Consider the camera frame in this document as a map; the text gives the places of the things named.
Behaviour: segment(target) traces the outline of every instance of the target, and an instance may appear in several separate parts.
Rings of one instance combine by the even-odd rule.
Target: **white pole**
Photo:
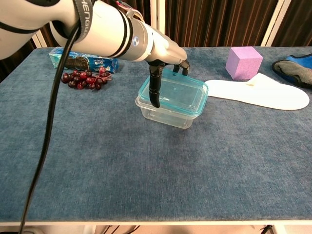
[[[272,230],[274,234],[287,234],[284,225],[273,225]]]
[[[35,43],[35,46],[36,46],[37,48],[41,48],[41,47],[42,47],[41,44],[40,44],[40,41],[39,41],[39,39],[38,39],[38,37],[37,37],[37,34],[34,34],[31,38],[33,39],[33,41],[34,41],[34,43]]]
[[[166,0],[157,0],[157,29],[165,34]]]
[[[38,37],[38,40],[40,41],[41,47],[48,47],[40,30],[36,32],[36,35]]]
[[[261,46],[271,46],[292,0],[278,0]]]
[[[151,27],[157,29],[157,0],[150,0],[151,3]]]
[[[96,231],[96,225],[86,225],[83,228],[82,234],[94,234]]]

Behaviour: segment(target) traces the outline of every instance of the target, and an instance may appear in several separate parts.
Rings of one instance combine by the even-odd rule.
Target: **white foam sheet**
[[[208,85],[210,97],[273,109],[299,110],[310,102],[309,96],[301,89],[278,83],[262,73],[258,73],[247,82],[208,80],[205,83]]]

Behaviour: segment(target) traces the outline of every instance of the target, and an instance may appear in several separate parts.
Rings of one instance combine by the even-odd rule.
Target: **table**
[[[312,51],[256,49],[259,72],[281,83],[271,64]],[[19,222],[39,159],[51,50],[34,50],[0,84],[2,223]],[[231,80],[229,47],[186,51],[191,77]],[[183,130],[143,118],[135,98],[148,74],[145,62],[120,61],[103,90],[60,85],[29,223],[312,223],[311,104],[281,111],[208,97]]]

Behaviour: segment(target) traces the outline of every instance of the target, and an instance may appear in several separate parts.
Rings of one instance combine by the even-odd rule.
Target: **black cable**
[[[272,225],[267,225],[264,228],[261,228],[260,229],[260,230],[262,230],[261,234],[267,233],[271,228],[272,228]]]
[[[107,233],[107,231],[108,231],[108,229],[111,227],[111,225],[109,225],[108,227],[107,227],[107,229],[105,230],[105,231],[103,231],[103,233],[102,234],[105,234],[105,233]]]
[[[73,44],[76,40],[76,37],[78,35],[78,31],[80,29],[80,23],[78,22],[68,40],[67,43],[64,47],[63,50],[63,54],[60,58],[59,61],[59,65],[54,77],[54,81],[53,81],[53,85],[52,85],[52,90],[51,90],[51,94],[50,94],[50,103],[49,103],[49,110],[48,110],[48,117],[47,117],[47,122],[46,122],[46,127],[45,127],[45,136],[44,136],[44,141],[43,141],[43,146],[42,146],[42,150],[41,150],[41,155],[40,155],[40,159],[37,165],[37,169],[35,172],[35,175],[33,177],[33,181],[30,185],[29,191],[28,191],[28,196],[27,196],[27,200],[25,203],[25,207],[24,207],[24,211],[23,211],[23,215],[22,215],[22,219],[20,222],[20,227],[19,227],[19,234],[23,233],[23,229],[25,226],[25,221],[26,221],[26,217],[27,217],[27,213],[28,213],[28,209],[32,200],[32,196],[36,187],[36,184],[38,182],[41,170],[43,168],[43,164],[45,161],[45,157],[47,155],[47,151],[49,148],[49,143],[50,143],[50,138],[51,138],[51,131],[52,131],[52,126],[53,126],[53,117],[54,117],[54,110],[55,110],[55,104],[56,104],[56,100],[57,100],[57,96],[58,96],[58,91],[59,91],[59,83],[60,83],[60,79],[62,77],[62,73],[63,73],[63,69],[65,67],[65,63],[66,63],[66,59],[69,55],[70,50],[73,47]]]
[[[140,225],[138,225],[136,228],[134,228],[132,231],[130,231],[130,232],[127,232],[127,233],[125,233],[125,234],[130,234],[130,233],[133,233],[133,232],[135,232],[138,228],[140,227]]]
[[[114,232],[120,227],[120,225],[118,225],[115,230],[113,230],[113,232],[111,234],[114,234]]]

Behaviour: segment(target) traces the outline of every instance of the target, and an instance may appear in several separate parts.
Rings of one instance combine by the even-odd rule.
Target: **grapes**
[[[77,88],[78,88],[78,89],[83,89],[83,85],[82,85],[81,82],[79,82],[79,83],[77,84]]]
[[[72,81],[73,78],[74,78],[73,74],[69,74],[69,75],[68,75],[68,80],[69,80],[69,81]]]
[[[81,79],[87,79],[86,72],[81,72],[81,73],[80,73],[80,78],[81,78]]]
[[[101,85],[101,84],[96,84],[96,89],[97,89],[97,90],[100,90],[100,89],[101,89],[101,87],[102,87],[102,85]]]
[[[98,70],[99,74],[103,74],[104,72],[106,72],[105,68],[104,67],[100,67],[99,70]]]
[[[96,84],[102,84],[102,83],[103,83],[103,80],[101,78],[97,78]]]
[[[99,74],[92,74],[89,70],[85,70],[84,72],[74,70],[70,74],[64,73],[61,81],[65,84],[68,83],[70,88],[100,90],[108,80],[112,80],[111,76],[112,74],[106,72],[104,67],[100,67]]]
[[[69,80],[68,80],[68,78],[62,77],[62,79],[60,79],[60,81],[62,81],[64,84],[67,84]]]
[[[74,77],[74,81],[75,82],[79,82],[80,81],[80,77]]]
[[[70,82],[68,83],[68,86],[71,87],[71,88],[75,88],[75,87],[76,87],[76,82],[70,81]]]
[[[92,83],[91,85],[89,85],[89,89],[95,89],[96,88],[96,84]]]
[[[86,87],[86,86],[88,85],[88,83],[87,83],[85,80],[83,80],[83,81],[81,82],[81,85],[82,85],[83,87]]]
[[[95,82],[95,79],[94,79],[93,77],[88,77],[88,78],[86,79],[86,82],[87,82],[88,84],[93,84],[93,83]]]
[[[90,72],[90,71],[89,71],[89,72],[86,72],[86,76],[87,76],[87,77],[91,77],[91,76],[92,76],[92,72]]]

